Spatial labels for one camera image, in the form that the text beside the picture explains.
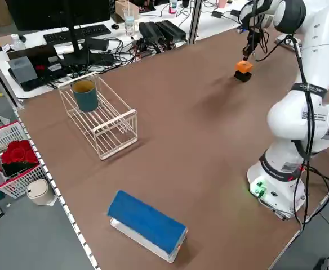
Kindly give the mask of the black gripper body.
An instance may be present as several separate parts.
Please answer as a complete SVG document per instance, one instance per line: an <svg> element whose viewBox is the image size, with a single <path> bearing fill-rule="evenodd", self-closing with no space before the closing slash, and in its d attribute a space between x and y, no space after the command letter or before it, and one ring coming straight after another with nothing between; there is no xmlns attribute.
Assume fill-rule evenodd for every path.
<svg viewBox="0 0 329 270"><path fill-rule="evenodd" d="M262 39L262 32L259 30L252 30L250 29L248 31L248 36L247 36L247 50L254 50L257 45L261 42Z"/></svg>

